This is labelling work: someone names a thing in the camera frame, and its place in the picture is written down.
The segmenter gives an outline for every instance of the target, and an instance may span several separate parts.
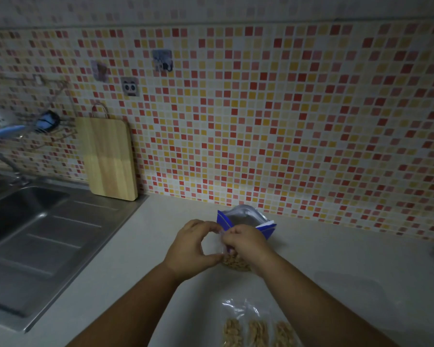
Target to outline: person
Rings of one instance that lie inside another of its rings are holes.
[[[209,232],[221,230],[213,221],[191,220],[185,224],[164,261],[68,347],[147,346],[177,287],[223,259],[223,254],[204,255],[201,247]],[[256,228],[237,225],[227,230],[222,240],[263,278],[305,346],[396,346],[273,251]]]

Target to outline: wall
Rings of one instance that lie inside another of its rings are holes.
[[[0,28],[434,17],[434,0],[0,0]]]
[[[164,47],[175,69],[158,75],[150,51]],[[147,192],[434,240],[434,21],[0,30],[0,74],[35,72],[72,83],[76,114],[100,100],[130,123]],[[0,80],[10,109],[48,94]],[[54,109],[75,114],[66,96]],[[24,151],[42,139],[0,150],[85,180],[75,137]]]

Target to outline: faucet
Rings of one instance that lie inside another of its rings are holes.
[[[10,160],[8,160],[1,153],[0,153],[0,161],[2,161],[3,163],[5,163],[9,167],[11,167],[11,169],[13,170],[13,173],[15,175],[15,179],[10,183],[11,186],[16,185],[16,184],[20,184],[21,186],[25,186],[25,185],[30,183],[30,181],[27,180],[27,178],[23,175],[21,170],[17,167],[17,165],[14,164],[13,162],[11,162]]]

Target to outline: wooden cutting board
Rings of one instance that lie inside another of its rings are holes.
[[[75,119],[90,191],[133,201],[138,197],[132,143],[126,122],[103,118]]]

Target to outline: sink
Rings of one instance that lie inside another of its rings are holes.
[[[51,180],[0,185],[0,325],[29,331],[146,196],[105,198]]]
[[[68,197],[65,192],[31,186],[0,199],[0,240],[45,216],[46,211]]]

